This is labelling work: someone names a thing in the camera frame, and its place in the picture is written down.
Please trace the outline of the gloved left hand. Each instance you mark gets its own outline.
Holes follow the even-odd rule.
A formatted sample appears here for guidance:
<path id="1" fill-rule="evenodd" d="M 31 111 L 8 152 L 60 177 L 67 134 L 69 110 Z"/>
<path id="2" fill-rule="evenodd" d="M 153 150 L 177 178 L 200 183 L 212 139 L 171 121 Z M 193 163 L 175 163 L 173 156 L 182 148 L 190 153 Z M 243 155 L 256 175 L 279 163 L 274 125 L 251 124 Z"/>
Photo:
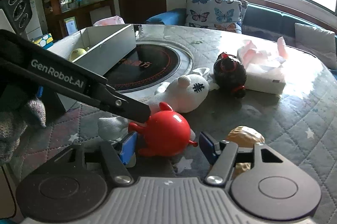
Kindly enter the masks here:
<path id="1" fill-rule="evenodd" d="M 1 112 L 1 166 L 10 162 L 28 126 L 46 127 L 46 110 L 38 98 L 28 101 L 20 110 Z"/>

